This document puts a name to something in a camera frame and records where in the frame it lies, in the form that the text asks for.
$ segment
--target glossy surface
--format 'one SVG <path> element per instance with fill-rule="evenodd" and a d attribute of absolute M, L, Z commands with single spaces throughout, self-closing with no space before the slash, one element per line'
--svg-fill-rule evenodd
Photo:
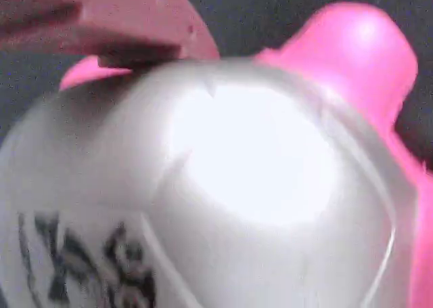
<path fill-rule="evenodd" d="M 161 307 L 408 301 L 415 191 L 358 114 L 298 76 L 185 62 L 84 84 L 28 114 L 0 171 L 3 206 L 94 225 L 92 253 L 98 225 L 130 216 Z"/>

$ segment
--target gray background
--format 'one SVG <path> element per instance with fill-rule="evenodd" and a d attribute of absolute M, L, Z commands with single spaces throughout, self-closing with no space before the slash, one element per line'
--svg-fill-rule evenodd
<path fill-rule="evenodd" d="M 420 160 L 433 167 L 432 0 L 190 0 L 202 14 L 223 56 L 277 47 L 317 9 L 332 1 L 363 1 L 385 9 L 419 58 L 417 84 L 405 102 L 397 131 Z M 0 142 L 41 95 L 55 92 L 79 57 L 0 52 Z"/>

